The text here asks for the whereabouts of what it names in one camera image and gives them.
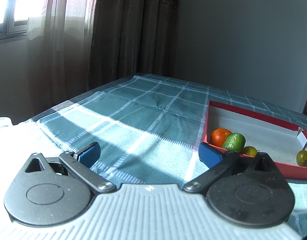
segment dark curtain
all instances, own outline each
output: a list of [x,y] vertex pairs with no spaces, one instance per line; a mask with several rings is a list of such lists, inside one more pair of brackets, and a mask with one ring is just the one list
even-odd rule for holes
[[136,72],[171,76],[179,0],[97,0],[88,87]]

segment gray plastic panel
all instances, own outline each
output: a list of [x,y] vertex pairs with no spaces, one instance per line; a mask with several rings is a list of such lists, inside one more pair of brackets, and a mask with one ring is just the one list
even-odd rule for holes
[[177,185],[123,184],[101,194],[79,218],[50,228],[18,223],[0,240],[300,240],[286,223],[266,229],[235,226],[218,217],[202,195],[188,194]]

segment window frame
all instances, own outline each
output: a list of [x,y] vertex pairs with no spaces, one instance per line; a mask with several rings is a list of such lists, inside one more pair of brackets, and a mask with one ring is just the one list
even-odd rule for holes
[[15,24],[16,2],[17,0],[7,0],[3,23],[0,24],[0,40],[27,34],[27,21],[20,21],[25,24]]

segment window sill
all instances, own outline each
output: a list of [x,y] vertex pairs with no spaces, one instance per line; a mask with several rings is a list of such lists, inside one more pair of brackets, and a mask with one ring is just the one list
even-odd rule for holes
[[13,33],[13,34],[0,34],[0,44],[12,42],[12,41],[21,41],[26,38],[27,33]]

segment curtain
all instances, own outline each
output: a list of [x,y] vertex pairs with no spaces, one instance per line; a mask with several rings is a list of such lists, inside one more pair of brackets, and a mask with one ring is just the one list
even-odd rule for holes
[[27,25],[28,87],[39,114],[87,91],[95,0],[45,0]]
[[88,87],[136,72],[171,76],[179,0],[97,0]]

